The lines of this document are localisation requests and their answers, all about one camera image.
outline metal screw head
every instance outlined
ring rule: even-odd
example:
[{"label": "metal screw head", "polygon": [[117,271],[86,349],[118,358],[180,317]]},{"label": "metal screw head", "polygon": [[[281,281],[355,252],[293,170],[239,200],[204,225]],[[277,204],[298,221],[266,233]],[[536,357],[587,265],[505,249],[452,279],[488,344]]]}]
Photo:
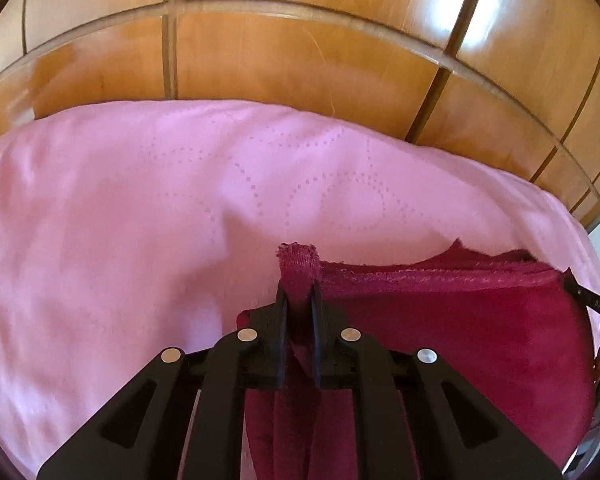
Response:
[{"label": "metal screw head", "polygon": [[243,328],[238,332],[238,339],[245,343],[253,341],[258,337],[258,333],[253,328]]},{"label": "metal screw head", "polygon": [[160,357],[165,363],[174,363],[178,359],[180,359],[181,355],[182,354],[180,350],[178,350],[177,348],[167,348],[165,351],[162,352],[162,354],[160,354]]},{"label": "metal screw head", "polygon": [[356,328],[346,328],[342,332],[340,332],[340,337],[344,339],[344,341],[354,342],[362,337],[360,330]]},{"label": "metal screw head", "polygon": [[422,350],[418,350],[416,354],[418,359],[426,364],[435,363],[438,359],[438,354],[436,354],[433,350],[429,348],[423,348]]}]

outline bed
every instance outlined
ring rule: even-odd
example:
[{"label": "bed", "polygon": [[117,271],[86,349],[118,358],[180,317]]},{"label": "bed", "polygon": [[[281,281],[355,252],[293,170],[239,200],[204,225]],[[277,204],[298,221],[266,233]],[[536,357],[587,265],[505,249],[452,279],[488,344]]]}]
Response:
[{"label": "bed", "polygon": [[33,478],[270,300],[280,242],[600,293],[599,215],[600,0],[0,0],[0,446]]}]

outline pink bedsheet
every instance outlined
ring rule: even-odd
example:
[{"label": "pink bedsheet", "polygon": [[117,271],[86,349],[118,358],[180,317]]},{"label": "pink bedsheet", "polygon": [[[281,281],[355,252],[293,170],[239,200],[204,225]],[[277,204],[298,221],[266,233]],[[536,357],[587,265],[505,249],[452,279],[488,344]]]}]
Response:
[{"label": "pink bedsheet", "polygon": [[[0,138],[0,444],[28,478],[165,346],[273,300],[280,242],[408,264],[456,238],[600,292],[584,229],[517,177],[249,102],[121,102]],[[600,320],[594,320],[594,339]]]}]

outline red cloth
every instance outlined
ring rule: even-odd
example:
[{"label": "red cloth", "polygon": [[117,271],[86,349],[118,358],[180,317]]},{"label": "red cloth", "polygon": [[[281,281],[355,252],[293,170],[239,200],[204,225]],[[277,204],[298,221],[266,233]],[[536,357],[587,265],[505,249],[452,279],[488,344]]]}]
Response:
[{"label": "red cloth", "polygon": [[526,251],[487,256],[456,241],[430,260],[389,267],[322,262],[313,246],[298,244],[280,246],[278,257],[290,301],[288,369],[283,390],[246,397],[258,480],[357,478],[351,394],[321,392],[310,378],[314,280],[324,301],[386,348],[435,349],[558,466],[586,433],[589,319],[561,273]]}]

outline black plastic bracket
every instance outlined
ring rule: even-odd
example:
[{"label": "black plastic bracket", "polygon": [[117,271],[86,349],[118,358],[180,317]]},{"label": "black plastic bracket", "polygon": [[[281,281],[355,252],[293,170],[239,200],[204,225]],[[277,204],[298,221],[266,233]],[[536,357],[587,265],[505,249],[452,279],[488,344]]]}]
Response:
[{"label": "black plastic bracket", "polygon": [[[43,465],[38,479],[176,480],[182,469],[184,480],[237,480],[245,389],[276,390],[284,382],[286,311],[279,288],[275,304],[250,315],[256,337],[236,331],[211,350],[161,352]],[[317,284],[312,316],[316,384],[353,392],[360,480],[562,477],[434,351],[422,359],[420,352],[385,349],[349,327],[342,310],[325,305]]]}]

